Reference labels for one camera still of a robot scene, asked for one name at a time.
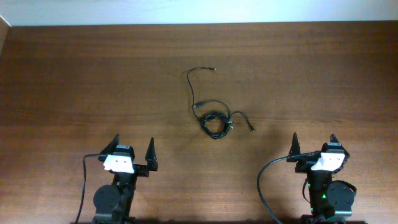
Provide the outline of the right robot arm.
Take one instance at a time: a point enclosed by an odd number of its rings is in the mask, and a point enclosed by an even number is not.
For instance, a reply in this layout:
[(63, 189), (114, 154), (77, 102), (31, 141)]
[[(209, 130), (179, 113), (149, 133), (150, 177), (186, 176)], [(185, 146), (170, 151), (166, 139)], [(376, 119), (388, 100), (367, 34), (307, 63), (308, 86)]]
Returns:
[(319, 151), (302, 153), (298, 136), (293, 133), (287, 162), (295, 163), (295, 172), (306, 174), (311, 214), (302, 215), (300, 223), (345, 223), (352, 216), (357, 193), (354, 185), (333, 176), (343, 169), (350, 154), (332, 134)]

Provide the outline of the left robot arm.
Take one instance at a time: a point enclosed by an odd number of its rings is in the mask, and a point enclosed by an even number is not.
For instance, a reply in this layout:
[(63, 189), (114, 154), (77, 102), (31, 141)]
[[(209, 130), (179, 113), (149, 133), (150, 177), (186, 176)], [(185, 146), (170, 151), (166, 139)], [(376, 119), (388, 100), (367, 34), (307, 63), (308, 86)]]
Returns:
[(131, 204), (139, 177), (148, 177), (158, 170), (154, 138), (150, 139), (144, 165), (135, 164), (132, 146), (121, 145), (117, 134), (100, 152), (99, 161), (104, 170), (113, 174), (111, 184), (100, 187), (94, 194), (96, 208), (92, 223), (133, 224), (136, 219), (130, 216)]

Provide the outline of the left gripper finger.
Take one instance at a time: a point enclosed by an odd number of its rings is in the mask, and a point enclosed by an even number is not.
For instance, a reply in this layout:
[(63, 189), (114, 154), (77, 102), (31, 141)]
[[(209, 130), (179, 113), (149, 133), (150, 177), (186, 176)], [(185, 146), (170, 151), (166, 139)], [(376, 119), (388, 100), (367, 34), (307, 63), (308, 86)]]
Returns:
[(158, 170), (158, 162), (155, 153), (155, 144), (154, 138), (151, 137), (149, 147), (146, 152), (145, 160), (147, 162), (147, 169), (149, 171), (157, 171)]
[(112, 154), (119, 144), (120, 135), (116, 134), (113, 140), (100, 152), (101, 155)]

